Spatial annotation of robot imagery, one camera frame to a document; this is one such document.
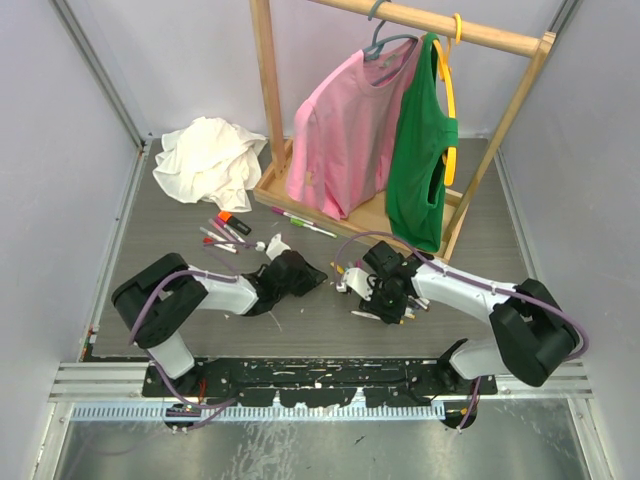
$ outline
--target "highlighter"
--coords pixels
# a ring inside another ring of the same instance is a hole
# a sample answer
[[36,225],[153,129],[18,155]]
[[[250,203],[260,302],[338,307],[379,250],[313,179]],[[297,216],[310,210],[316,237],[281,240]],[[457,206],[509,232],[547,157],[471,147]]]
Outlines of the highlighter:
[[249,227],[249,225],[241,222],[229,212],[220,212],[218,214],[218,218],[237,232],[240,232],[244,235],[249,235],[251,233],[251,228]]

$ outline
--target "pen cap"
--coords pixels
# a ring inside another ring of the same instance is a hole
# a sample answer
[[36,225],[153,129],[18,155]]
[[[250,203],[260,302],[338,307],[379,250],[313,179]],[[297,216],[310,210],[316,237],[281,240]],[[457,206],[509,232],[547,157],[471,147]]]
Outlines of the pen cap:
[[224,223],[227,223],[232,215],[229,212],[220,212],[218,214],[218,218],[222,220]]

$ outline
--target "metal floor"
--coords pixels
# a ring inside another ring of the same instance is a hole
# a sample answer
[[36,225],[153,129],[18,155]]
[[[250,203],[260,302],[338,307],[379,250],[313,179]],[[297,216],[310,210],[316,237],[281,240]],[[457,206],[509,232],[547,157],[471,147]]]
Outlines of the metal floor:
[[[480,139],[461,140],[454,189],[462,191],[469,182],[486,147]],[[147,165],[127,225],[114,270],[111,291],[131,276],[169,252],[180,253],[187,262],[211,271],[225,268],[202,250],[198,227],[218,213],[215,205],[183,205],[167,197],[155,182],[152,170],[160,142],[151,147]],[[266,148],[261,162],[266,164]],[[239,217],[253,228],[252,240],[268,239],[282,232],[284,240],[314,265],[330,273],[329,262],[344,237],[334,240],[297,228],[269,208],[252,202],[253,211]],[[355,244],[346,250],[342,262],[356,260],[367,247]],[[241,271],[255,271],[266,260],[258,252],[231,255],[221,252]],[[471,273],[500,281],[519,283],[526,278],[504,193],[495,166],[485,175],[454,251],[451,264]],[[355,297],[338,295],[329,282],[303,298],[287,297],[270,315],[254,318],[226,316],[222,312],[195,312],[181,327],[185,342],[196,355],[239,356],[439,356],[454,341],[482,338],[488,327],[444,305],[432,305],[427,314],[401,326],[350,314],[357,307]],[[94,354],[139,355],[127,347],[128,330],[110,301],[101,315]]]
[[[118,452],[137,447],[126,455]],[[439,421],[74,422],[58,480],[580,480],[566,401],[481,402],[462,435]]]

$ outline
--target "white cloth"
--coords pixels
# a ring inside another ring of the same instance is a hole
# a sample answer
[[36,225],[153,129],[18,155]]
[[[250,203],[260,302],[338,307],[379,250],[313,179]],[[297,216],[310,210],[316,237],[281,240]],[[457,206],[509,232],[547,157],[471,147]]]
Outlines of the white cloth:
[[214,202],[228,212],[249,212],[245,190],[262,174],[258,154],[267,139],[221,118],[198,118],[184,130],[162,136],[153,176],[182,203]]

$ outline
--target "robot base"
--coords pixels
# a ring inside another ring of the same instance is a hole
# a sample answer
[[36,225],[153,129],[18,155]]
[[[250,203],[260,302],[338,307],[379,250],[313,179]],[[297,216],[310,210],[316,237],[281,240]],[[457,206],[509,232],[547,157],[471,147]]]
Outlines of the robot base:
[[[469,395],[471,381],[445,386],[437,359],[196,358],[196,366],[176,381],[180,394],[206,397],[216,404],[229,398],[249,407],[272,406],[276,393],[285,407],[348,405],[358,389],[369,408],[429,405],[434,395]],[[483,377],[480,394],[497,393],[495,379]],[[144,397],[172,396],[157,370],[147,369]]]

